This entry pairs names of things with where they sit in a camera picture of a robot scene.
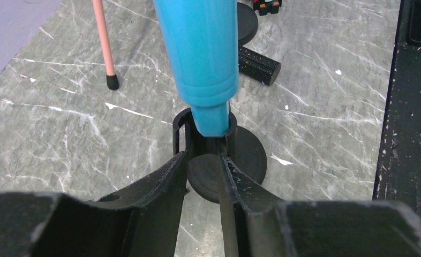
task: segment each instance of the black circular disc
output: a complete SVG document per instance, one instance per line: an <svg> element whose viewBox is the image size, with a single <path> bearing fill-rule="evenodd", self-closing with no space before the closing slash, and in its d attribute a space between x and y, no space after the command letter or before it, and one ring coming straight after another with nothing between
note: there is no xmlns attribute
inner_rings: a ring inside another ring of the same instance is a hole
<svg viewBox="0 0 421 257"><path fill-rule="evenodd" d="M252 132L240 126L237 127L234 163L258 184L264 181L267 170L266 151L261 141ZM201 197L214 203L219 202L217 172L220 165L219 159L214 154L201 155L189 162L190 185Z"/></svg>
<svg viewBox="0 0 421 257"><path fill-rule="evenodd" d="M258 31L258 16L250 6L237 3L238 44L243 46L250 42Z"/></svg>

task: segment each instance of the pink rod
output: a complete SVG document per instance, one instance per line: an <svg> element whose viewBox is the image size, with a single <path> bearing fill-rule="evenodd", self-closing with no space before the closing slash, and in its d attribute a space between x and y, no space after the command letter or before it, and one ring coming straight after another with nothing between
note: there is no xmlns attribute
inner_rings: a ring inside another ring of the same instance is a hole
<svg viewBox="0 0 421 257"><path fill-rule="evenodd" d="M102 44L103 60L105 61L105 68L107 75L113 76L116 74L114 63L112 62L110 39L108 38L107 22L105 20L105 12L103 11L102 0L92 0L94 5L95 20L99 28L100 43Z"/></svg>

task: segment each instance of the black foam roller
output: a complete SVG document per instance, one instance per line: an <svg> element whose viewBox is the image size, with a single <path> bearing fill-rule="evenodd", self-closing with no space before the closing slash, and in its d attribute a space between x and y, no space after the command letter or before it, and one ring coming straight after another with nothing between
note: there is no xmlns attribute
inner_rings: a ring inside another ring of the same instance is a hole
<svg viewBox="0 0 421 257"><path fill-rule="evenodd" d="M281 63L239 46L239 72L270 86L279 75Z"/></svg>

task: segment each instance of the gray marble floor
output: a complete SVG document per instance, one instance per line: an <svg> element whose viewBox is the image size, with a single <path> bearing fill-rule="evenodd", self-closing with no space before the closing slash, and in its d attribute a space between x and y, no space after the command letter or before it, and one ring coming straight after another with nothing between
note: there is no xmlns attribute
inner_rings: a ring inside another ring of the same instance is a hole
<svg viewBox="0 0 421 257"><path fill-rule="evenodd" d="M370 199L400 0L286 0L247 47L283 65L240 77L238 122L284 199ZM123 79L106 88L91 1L63 0L0 74L0 190L97 199L171 158L178 97L150 1L106 0ZM219 207L185 197L176 256L224 256Z"/></svg>

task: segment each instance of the blue cylinder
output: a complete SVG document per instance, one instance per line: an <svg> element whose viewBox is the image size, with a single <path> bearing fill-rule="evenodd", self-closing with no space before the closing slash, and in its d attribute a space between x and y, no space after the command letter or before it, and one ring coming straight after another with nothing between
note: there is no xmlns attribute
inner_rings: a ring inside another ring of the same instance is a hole
<svg viewBox="0 0 421 257"><path fill-rule="evenodd" d="M237 1L154 0L179 96L198 131L221 137L239 85Z"/></svg>

